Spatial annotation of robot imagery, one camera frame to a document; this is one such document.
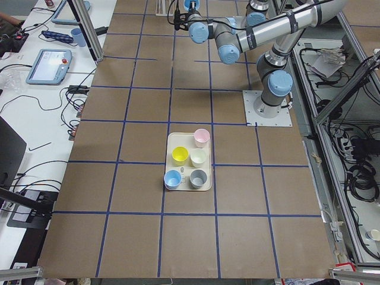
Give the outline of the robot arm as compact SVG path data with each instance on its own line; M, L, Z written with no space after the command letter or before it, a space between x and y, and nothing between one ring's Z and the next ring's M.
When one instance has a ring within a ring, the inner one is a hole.
M279 107L288 91L277 94L269 87L273 74L285 75L289 55L308 27L318 27L335 17L345 1L298 1L297 6L267 19L267 1L249 1L243 17L206 18L198 11L198 1L185 1L187 12L181 25L197 44L213 40L219 61L226 65L238 62L241 54L265 46L257 57L256 67L265 90L266 107Z
M199 10L200 1L184 1L183 6L187 12L195 12ZM264 22L266 20L268 8L268 1L248 1L246 6L246 14L241 21L241 26L254 26Z

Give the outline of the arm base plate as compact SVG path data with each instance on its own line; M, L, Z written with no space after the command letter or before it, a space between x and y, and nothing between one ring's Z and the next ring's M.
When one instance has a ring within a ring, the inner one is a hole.
M287 99L284 98L281 105L271 107L262 101L261 93L261 90L242 92L247 126L292 127Z

